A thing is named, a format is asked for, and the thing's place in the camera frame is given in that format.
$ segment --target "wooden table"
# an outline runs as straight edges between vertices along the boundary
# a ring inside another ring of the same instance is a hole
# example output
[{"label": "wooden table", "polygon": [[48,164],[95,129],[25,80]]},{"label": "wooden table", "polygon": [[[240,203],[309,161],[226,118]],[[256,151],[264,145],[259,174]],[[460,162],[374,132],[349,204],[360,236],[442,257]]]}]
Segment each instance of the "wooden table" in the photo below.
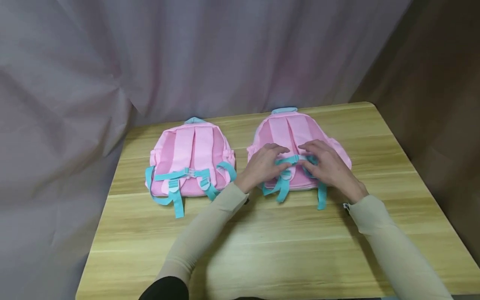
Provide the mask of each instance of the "wooden table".
[{"label": "wooden table", "polygon": [[[452,294],[480,293],[480,271],[425,187],[376,108],[369,103],[300,109],[335,137],[353,172],[382,199],[393,220],[418,246]],[[214,118],[235,150],[238,171],[245,148],[268,115]],[[77,292],[77,299],[137,299],[152,283],[173,241],[210,201],[189,198],[185,218],[159,206],[144,186],[144,170],[164,129],[180,122],[132,129],[108,194]],[[198,263],[191,299],[363,298],[393,291],[366,240],[328,190],[316,210],[316,191],[291,192],[283,204],[259,190],[227,224]]]}]

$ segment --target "brown wall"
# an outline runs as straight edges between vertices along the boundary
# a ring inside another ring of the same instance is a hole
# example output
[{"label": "brown wall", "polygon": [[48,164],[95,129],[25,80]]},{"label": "brown wall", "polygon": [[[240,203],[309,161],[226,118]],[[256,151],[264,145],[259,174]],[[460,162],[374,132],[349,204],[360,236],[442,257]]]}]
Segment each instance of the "brown wall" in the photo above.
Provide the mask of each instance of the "brown wall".
[{"label": "brown wall", "polygon": [[480,1],[414,0],[352,101],[377,106],[480,264]]}]

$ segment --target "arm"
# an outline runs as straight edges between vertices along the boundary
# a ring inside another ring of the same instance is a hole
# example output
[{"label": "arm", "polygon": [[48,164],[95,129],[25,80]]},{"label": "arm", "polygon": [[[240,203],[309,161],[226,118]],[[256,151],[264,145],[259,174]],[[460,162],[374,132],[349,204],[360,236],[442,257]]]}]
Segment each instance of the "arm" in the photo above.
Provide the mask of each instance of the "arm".
[{"label": "arm", "polygon": [[218,237],[223,226],[242,207],[248,192],[261,182],[270,180],[291,166],[275,165],[280,153],[289,150],[277,144],[266,144],[255,153],[245,170],[185,228],[172,245],[156,280],[176,277],[188,286],[197,260]]},{"label": "arm", "polygon": [[452,299],[425,257],[390,218],[382,201],[366,196],[350,205],[350,215],[400,299]]},{"label": "arm", "polygon": [[335,150],[318,140],[299,148],[319,158],[317,166],[307,161],[300,163],[349,199],[350,215],[401,300],[452,299],[425,257],[390,218],[383,202],[368,194]]},{"label": "arm", "polygon": [[208,250],[223,226],[247,198],[248,194],[244,194],[234,183],[230,183],[175,240],[155,280],[172,276],[188,285],[198,259]]}]

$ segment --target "side pocket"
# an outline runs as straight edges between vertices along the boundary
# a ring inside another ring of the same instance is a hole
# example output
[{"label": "side pocket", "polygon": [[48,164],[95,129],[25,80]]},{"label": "side pocket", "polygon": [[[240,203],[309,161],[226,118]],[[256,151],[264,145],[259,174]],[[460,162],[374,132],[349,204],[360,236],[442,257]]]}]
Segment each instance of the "side pocket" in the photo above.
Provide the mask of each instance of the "side pocket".
[{"label": "side pocket", "polygon": [[150,166],[156,166],[160,161],[160,149],[153,149],[150,151]]}]

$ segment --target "teal handle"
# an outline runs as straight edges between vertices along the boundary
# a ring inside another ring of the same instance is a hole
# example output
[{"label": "teal handle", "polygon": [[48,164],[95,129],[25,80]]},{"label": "teal handle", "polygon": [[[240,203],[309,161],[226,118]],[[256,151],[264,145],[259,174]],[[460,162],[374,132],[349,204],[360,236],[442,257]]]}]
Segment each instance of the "teal handle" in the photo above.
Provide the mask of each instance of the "teal handle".
[{"label": "teal handle", "polygon": [[184,124],[192,124],[192,123],[206,123],[206,121],[202,120],[201,118],[191,117],[190,119],[186,120]]},{"label": "teal handle", "polygon": [[277,108],[272,110],[272,114],[279,114],[282,112],[291,112],[291,111],[297,111],[297,108],[291,107],[291,108]]}]

